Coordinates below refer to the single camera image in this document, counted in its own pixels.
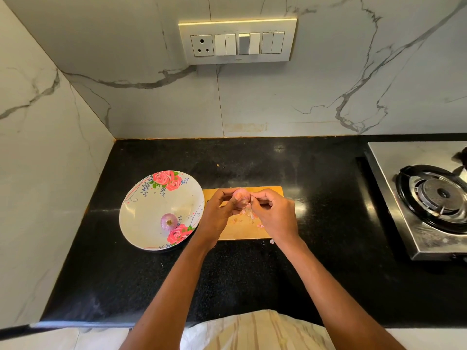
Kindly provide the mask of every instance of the floor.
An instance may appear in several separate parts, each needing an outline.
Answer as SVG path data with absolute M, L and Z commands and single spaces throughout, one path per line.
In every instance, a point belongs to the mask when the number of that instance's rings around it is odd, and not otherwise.
M 407 350 L 465 349 L 467 329 L 389 329 Z M 0 341 L 0 350 L 118 350 L 128 328 L 65 328 Z

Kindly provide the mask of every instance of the switch board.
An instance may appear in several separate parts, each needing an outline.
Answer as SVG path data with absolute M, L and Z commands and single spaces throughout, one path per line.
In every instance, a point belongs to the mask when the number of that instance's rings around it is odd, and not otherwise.
M 179 23 L 178 28 L 189 65 L 289 61 L 296 18 Z M 204 56 L 195 56 L 191 39 L 199 35 L 212 36 L 212 56 L 209 47 L 202 49 Z

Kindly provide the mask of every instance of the person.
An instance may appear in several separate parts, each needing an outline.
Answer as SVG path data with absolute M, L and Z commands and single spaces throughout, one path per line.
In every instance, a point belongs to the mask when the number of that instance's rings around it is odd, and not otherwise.
M 271 189 L 251 194 L 252 210 L 295 267 L 325 328 L 263 310 L 184 330 L 203 260 L 227 219 L 240 212 L 236 189 L 219 189 L 207 202 L 198 229 L 120 350 L 404 349 L 315 258 L 298 234 L 294 202 Z

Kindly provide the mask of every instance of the hand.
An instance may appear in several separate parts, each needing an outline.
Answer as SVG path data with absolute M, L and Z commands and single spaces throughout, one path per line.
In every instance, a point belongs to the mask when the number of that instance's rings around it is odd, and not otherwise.
M 264 189 L 251 193 L 251 209 L 279 248 L 300 239 L 293 200 L 284 198 L 272 189 Z
M 208 200 L 203 217 L 201 217 L 199 226 L 192 239 L 201 241 L 209 249 L 212 249 L 216 245 L 220 234 L 227 225 L 228 218 L 242 211 L 235 206 L 237 200 L 241 198 L 241 194 L 237 199 L 232 196 L 236 190 L 237 188 L 217 189 L 213 197 Z M 221 206 L 224 201 L 228 201 L 228 203 L 225 206 Z

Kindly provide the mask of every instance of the left hand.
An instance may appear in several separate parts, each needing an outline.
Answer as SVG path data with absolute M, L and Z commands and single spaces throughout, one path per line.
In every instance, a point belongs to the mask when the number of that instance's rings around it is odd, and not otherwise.
M 201 217 L 192 240 L 201 241 L 209 249 L 212 249 L 216 245 L 220 234 L 227 225 L 228 218 L 242 211 L 235 206 L 238 199 L 232 196 L 237 189 L 217 189 L 213 197 L 206 204 L 203 217 Z M 225 206 L 221 206 L 224 201 L 228 201 L 228 203 Z

